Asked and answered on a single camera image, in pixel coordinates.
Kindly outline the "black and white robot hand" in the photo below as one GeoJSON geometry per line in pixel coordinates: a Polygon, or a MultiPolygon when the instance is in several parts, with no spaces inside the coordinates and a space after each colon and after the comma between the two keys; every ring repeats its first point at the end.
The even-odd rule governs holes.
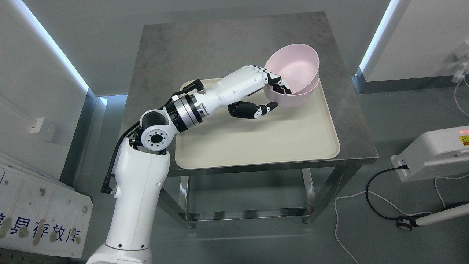
{"type": "Polygon", "coordinates": [[[206,93],[195,93],[198,103],[203,104],[207,114],[213,114],[218,108],[226,107],[230,116],[244,119],[257,119],[278,106],[277,102],[257,105],[243,102],[246,96],[255,94],[266,85],[285,95],[292,93],[291,87],[280,75],[263,67],[246,65],[216,82],[206,93]]]}

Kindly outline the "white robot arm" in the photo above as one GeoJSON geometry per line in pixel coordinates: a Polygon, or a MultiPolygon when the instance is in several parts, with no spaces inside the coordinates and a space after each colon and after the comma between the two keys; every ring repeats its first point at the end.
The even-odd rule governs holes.
{"type": "Polygon", "coordinates": [[[201,80],[175,92],[162,107],[148,110],[120,137],[101,192],[116,199],[105,243],[89,264],[151,264],[151,231],[159,194],[170,167],[166,150],[176,134],[199,124],[207,113],[193,93],[201,80]]]}

